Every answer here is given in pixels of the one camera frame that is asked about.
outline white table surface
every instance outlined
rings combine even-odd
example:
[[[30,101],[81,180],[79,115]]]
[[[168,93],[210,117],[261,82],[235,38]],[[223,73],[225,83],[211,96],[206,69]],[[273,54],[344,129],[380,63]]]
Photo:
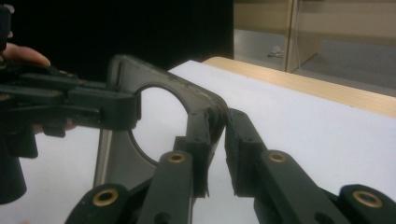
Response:
[[[320,187],[338,194],[342,186],[359,183],[396,200],[396,119],[192,61],[171,72],[246,112],[265,145],[289,153]],[[183,135],[186,127],[187,115],[179,102],[163,93],[143,92],[144,117],[135,132],[153,159],[171,149],[173,137]],[[21,160],[28,191],[0,206],[0,223],[64,223],[92,188],[98,139],[98,130],[82,127],[67,132],[64,139],[38,134],[38,158]],[[258,223],[253,200],[233,196],[223,137],[208,181],[210,197],[197,200],[192,223]]]

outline brass insert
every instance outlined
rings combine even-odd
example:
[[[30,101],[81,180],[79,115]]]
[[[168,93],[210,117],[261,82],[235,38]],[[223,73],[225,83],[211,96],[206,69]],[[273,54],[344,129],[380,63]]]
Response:
[[[373,207],[379,208],[382,207],[384,204],[382,203],[381,199],[376,197],[373,193],[364,191],[364,190],[355,190],[353,191],[353,197],[360,203]]]
[[[181,154],[173,154],[168,158],[168,160],[170,162],[183,162],[186,158]]]
[[[93,197],[92,202],[98,207],[103,207],[114,203],[118,198],[119,192],[116,189],[104,189]]]
[[[286,160],[285,155],[279,153],[279,152],[273,152],[270,154],[270,160],[275,161],[275,162],[284,162]]]

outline white surface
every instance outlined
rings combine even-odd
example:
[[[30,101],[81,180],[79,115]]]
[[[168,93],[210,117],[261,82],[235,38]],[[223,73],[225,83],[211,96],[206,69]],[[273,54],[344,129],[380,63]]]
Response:
[[[246,112],[268,148],[288,152],[320,187],[337,194],[343,185],[360,183],[396,200],[396,119],[200,63],[187,62],[172,72],[217,93],[229,107]],[[147,95],[158,96],[158,90],[148,90]],[[173,106],[178,109],[164,111]],[[178,122],[175,118],[183,119],[177,124],[181,130],[172,126],[167,134],[184,133],[186,115],[173,96],[151,101],[143,109],[143,116],[146,110],[169,116],[148,115],[152,119],[144,120],[155,126],[145,131],[139,123],[139,141],[148,142],[154,132],[163,132],[156,127],[169,126],[165,124],[169,118],[174,120],[171,124]],[[76,128],[65,139],[38,135],[39,157],[22,161],[28,192],[15,203],[0,206],[0,222],[63,223],[92,186],[98,136],[97,130],[87,128]],[[223,143],[222,138],[209,171],[210,197],[197,200],[192,223],[258,223],[253,200],[233,196]]]

